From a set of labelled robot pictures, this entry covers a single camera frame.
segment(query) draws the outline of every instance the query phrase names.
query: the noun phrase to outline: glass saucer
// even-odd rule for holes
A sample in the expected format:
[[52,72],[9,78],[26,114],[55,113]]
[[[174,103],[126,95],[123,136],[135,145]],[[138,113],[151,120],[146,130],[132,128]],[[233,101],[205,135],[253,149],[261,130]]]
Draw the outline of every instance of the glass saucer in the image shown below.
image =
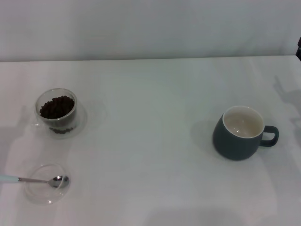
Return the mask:
[[24,191],[27,199],[35,204],[48,205],[60,200],[68,191],[70,186],[69,173],[59,164],[50,163],[34,168],[29,178],[50,180],[57,176],[63,176],[58,188],[51,187],[44,183],[25,183]]

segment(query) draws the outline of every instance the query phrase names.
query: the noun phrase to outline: white wall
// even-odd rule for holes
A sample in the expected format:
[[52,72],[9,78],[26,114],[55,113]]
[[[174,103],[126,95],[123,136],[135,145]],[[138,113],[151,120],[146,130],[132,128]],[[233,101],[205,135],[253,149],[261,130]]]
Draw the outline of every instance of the white wall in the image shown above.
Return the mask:
[[1,0],[0,61],[290,55],[300,0]]

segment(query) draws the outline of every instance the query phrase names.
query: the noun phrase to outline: ceramic mug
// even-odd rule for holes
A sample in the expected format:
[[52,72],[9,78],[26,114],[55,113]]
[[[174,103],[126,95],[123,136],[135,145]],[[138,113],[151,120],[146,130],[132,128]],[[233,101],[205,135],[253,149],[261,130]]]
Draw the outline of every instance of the ceramic mug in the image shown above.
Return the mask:
[[[262,140],[263,133],[273,133],[274,138]],[[225,158],[239,161],[251,157],[258,146],[274,146],[278,138],[278,129],[265,126],[262,116],[256,110],[247,106],[234,106],[216,124],[213,145]]]

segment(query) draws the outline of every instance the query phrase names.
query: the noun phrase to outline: light blue spoon handle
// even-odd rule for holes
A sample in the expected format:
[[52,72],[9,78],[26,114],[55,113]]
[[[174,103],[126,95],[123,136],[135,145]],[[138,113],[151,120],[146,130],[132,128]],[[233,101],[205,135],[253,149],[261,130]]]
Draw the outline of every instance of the light blue spoon handle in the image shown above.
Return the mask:
[[0,175],[0,182],[18,182],[18,181],[19,181],[19,177]]

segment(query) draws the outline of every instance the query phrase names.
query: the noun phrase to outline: mug handle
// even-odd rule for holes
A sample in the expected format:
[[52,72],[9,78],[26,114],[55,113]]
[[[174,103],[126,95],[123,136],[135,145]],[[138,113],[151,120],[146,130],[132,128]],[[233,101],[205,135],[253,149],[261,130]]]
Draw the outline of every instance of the mug handle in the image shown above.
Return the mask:
[[264,133],[273,133],[274,138],[271,140],[261,140],[259,146],[263,146],[263,147],[272,147],[274,146],[279,138],[279,130],[275,127],[275,126],[265,126]]

